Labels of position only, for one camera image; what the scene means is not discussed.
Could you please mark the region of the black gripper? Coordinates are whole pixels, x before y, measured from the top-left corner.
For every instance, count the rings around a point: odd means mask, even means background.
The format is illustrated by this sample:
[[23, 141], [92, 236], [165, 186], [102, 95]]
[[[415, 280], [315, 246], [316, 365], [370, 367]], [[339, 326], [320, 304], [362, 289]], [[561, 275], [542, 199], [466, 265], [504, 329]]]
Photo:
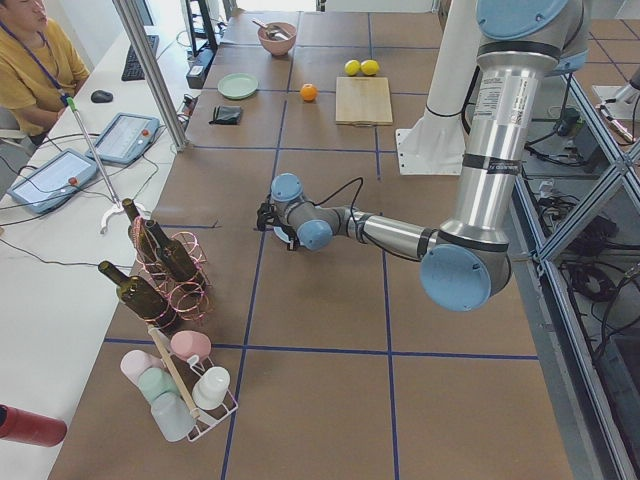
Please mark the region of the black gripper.
[[256, 215], [256, 228], [258, 231], [265, 232], [268, 229], [283, 227], [283, 223], [276, 212], [276, 206], [270, 199], [265, 199], [260, 204]]

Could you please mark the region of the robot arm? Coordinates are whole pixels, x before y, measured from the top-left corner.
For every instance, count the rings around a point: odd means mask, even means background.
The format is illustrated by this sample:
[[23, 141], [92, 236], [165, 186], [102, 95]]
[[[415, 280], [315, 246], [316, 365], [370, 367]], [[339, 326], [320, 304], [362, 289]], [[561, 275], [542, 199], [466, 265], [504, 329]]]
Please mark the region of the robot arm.
[[339, 235], [418, 261], [427, 295], [452, 311], [469, 311], [500, 292], [511, 276], [502, 228], [540, 82], [569, 73], [586, 58], [588, 1], [481, 1], [477, 64], [482, 74], [461, 164], [455, 212], [437, 229], [358, 211], [323, 208], [294, 174], [278, 175], [257, 211], [260, 231], [273, 226], [292, 248], [311, 251]]

